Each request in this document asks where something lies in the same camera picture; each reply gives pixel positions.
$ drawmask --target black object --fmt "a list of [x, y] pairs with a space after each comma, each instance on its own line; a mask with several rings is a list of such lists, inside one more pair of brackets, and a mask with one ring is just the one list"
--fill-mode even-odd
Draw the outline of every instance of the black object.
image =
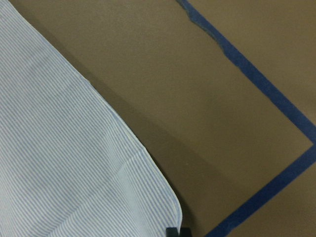
[[181, 228], [180, 235], [175, 227], [169, 227], [166, 229], [166, 237], [192, 237], [190, 228]]

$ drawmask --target blue tape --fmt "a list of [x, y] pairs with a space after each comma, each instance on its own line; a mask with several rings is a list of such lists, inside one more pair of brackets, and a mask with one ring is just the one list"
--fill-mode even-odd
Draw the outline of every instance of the blue tape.
[[234, 228], [244, 222], [249, 216], [266, 204], [289, 183], [315, 163], [315, 161], [316, 146], [314, 145], [236, 211], [229, 215], [211, 232], [209, 232], [206, 237], [224, 237], [228, 235]]
[[212, 26], [187, 0], [177, 0], [186, 10], [192, 22], [205, 30], [222, 48], [226, 57], [264, 93], [273, 104], [316, 143], [316, 126], [302, 114], [245, 56], [243, 56], [219, 31]]
[[186, 10], [190, 20], [215, 39], [226, 57], [240, 68], [245, 76], [314, 143], [303, 155], [206, 235], [206, 237], [224, 237], [316, 162], [316, 126], [187, 0], [177, 0], [177, 2]]

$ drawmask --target brown floor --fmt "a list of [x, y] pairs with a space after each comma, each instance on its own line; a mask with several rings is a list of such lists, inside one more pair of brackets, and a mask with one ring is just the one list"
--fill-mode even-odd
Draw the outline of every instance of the brown floor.
[[[183, 225], [195, 237], [312, 145], [176, 1], [11, 2], [146, 146], [176, 191]], [[316, 4], [222, 2], [192, 1], [316, 122], [310, 15]], [[230, 236], [316, 233], [315, 177], [311, 167]]]

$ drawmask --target blue and white striped cloth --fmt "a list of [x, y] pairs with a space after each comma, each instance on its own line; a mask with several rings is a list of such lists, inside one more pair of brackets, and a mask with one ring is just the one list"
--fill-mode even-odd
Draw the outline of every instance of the blue and white striped cloth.
[[0, 0], [0, 236], [163, 237], [182, 213], [90, 83]]

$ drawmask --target brown surface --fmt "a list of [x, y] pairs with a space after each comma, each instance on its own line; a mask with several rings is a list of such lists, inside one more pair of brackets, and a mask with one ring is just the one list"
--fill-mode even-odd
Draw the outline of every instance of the brown surface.
[[11, 2], [146, 146], [194, 236], [311, 146], [176, 1]]

